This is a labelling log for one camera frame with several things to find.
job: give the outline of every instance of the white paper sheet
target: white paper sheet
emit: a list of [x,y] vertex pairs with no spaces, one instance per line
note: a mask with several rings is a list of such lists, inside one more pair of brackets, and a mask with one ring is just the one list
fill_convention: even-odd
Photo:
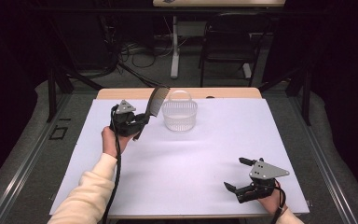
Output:
[[[287,157],[282,139],[264,99],[196,99],[196,126],[186,133],[168,130],[162,112],[151,117],[137,142],[122,155],[122,170],[110,215],[249,216],[266,214],[257,202],[238,203],[224,182],[248,186],[251,166],[239,158],[264,161],[290,175],[279,177],[294,213],[308,213],[304,195]],[[77,141],[52,214],[77,186],[102,153],[101,130],[110,122],[118,100],[94,100]],[[145,112],[146,100],[129,100]]]

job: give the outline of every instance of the clear plastic container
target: clear plastic container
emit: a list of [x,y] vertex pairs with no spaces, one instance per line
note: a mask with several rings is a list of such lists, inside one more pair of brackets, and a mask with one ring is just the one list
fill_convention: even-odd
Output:
[[[187,98],[173,99],[176,94],[184,93]],[[191,98],[187,91],[174,91],[170,94],[168,101],[162,105],[164,123],[168,129],[176,132],[185,132],[194,127],[197,116],[197,103]]]

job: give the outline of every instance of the white sleeve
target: white sleeve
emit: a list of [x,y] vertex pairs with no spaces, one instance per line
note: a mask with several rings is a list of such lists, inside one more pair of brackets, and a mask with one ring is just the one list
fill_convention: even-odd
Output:
[[90,172],[85,172],[79,185],[60,204],[48,223],[97,223],[115,186],[112,181],[116,158],[102,154]]

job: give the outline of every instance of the desk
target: desk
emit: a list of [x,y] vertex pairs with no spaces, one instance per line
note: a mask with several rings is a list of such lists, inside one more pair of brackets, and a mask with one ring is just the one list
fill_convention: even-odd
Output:
[[[175,0],[167,3],[164,0],[154,0],[155,7],[283,7],[285,0]],[[178,20],[173,16],[172,35],[173,35],[173,56],[171,78],[178,78],[179,70],[179,48],[178,48]],[[194,32],[195,35],[203,35],[202,31]],[[249,64],[243,67],[247,77],[250,76]]]
[[[267,102],[258,89],[181,90],[189,91],[199,105],[196,126],[186,133],[174,133],[164,126],[162,115],[150,119],[141,138],[129,143],[123,154],[110,218],[265,216],[266,211],[257,201],[238,203],[223,184],[250,184],[248,173],[252,168],[240,164],[239,157],[262,157],[289,171],[290,175],[279,178],[287,192],[287,204],[294,213],[309,212]],[[126,99],[137,108],[137,113],[143,113],[151,91],[100,91],[77,140],[51,214],[77,185],[82,173],[99,159],[101,129],[110,121],[110,108]],[[211,95],[215,99],[204,99]]]

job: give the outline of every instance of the cable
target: cable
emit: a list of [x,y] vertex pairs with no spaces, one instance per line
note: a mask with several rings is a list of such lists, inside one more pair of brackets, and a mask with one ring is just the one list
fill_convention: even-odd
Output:
[[275,211],[275,215],[274,215],[274,218],[271,220],[271,224],[275,224],[277,222],[279,216],[281,215],[283,207],[286,204],[286,194],[284,193],[283,189],[281,189],[279,182],[278,182],[278,186],[279,187],[274,187],[274,188],[280,192],[280,194],[279,194],[280,205],[277,208],[277,210]]
[[110,206],[112,205],[113,200],[115,199],[116,196],[116,192],[117,192],[117,187],[118,187],[118,182],[120,180],[120,172],[121,172],[121,148],[120,148],[120,142],[118,141],[118,133],[116,131],[115,125],[113,124],[113,116],[116,113],[117,107],[116,109],[112,108],[112,112],[111,112],[111,118],[110,118],[110,127],[112,127],[112,131],[115,134],[115,139],[116,139],[116,151],[117,151],[117,171],[116,171],[116,178],[115,178],[115,187],[112,190],[112,195],[110,196],[109,202],[106,205],[105,211],[103,213],[103,224],[106,224],[107,222],[107,216],[109,214],[109,210],[110,210]]
[[151,78],[148,78],[148,77],[145,77],[139,73],[136,73],[135,71],[130,69],[128,66],[126,66],[124,63],[118,63],[118,65],[120,67],[122,67],[123,69],[125,69],[126,71],[130,72],[135,77],[137,77],[139,80],[141,80],[148,87],[156,87],[158,85],[161,85],[161,83],[159,83]]

